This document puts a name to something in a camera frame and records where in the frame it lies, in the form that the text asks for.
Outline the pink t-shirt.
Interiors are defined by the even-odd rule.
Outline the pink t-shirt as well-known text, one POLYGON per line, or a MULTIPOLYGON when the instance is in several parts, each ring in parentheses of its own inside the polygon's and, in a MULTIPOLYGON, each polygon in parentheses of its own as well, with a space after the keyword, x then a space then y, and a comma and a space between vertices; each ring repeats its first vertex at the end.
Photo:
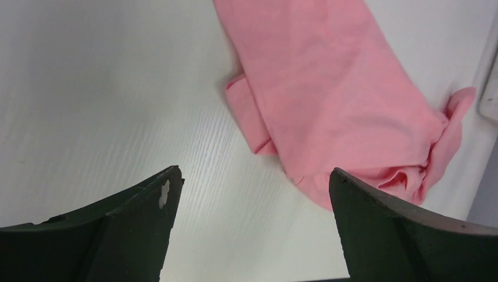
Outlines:
POLYGON ((476 96, 427 103, 363 1, 215 1, 243 73, 226 100, 251 151, 277 156, 286 176, 331 209, 341 168, 421 204, 460 148, 476 96))

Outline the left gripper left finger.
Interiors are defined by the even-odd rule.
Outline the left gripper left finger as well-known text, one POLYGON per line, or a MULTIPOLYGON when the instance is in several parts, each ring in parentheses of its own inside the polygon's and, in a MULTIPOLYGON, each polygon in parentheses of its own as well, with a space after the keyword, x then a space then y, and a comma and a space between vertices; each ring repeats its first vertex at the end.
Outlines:
POLYGON ((183 185, 170 166, 45 222, 1 228, 1 280, 159 281, 183 185))

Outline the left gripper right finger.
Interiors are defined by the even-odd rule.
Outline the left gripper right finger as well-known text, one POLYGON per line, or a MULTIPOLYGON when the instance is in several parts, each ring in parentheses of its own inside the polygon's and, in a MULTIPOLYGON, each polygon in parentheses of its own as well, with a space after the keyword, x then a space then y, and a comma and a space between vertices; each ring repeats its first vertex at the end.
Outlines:
POLYGON ((342 169, 329 195, 351 281, 496 281, 497 229, 378 190, 342 169))

